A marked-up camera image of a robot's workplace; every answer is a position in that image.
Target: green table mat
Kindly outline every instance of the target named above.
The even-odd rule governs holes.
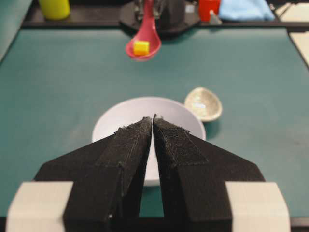
[[[0,216],[40,165],[91,142],[98,118],[123,100],[183,102],[197,86],[222,100],[210,142],[255,162],[293,217],[309,216],[309,72],[283,29],[194,29],[148,62],[125,55],[118,29],[21,30],[0,65]],[[146,188],[141,216],[163,215]]]

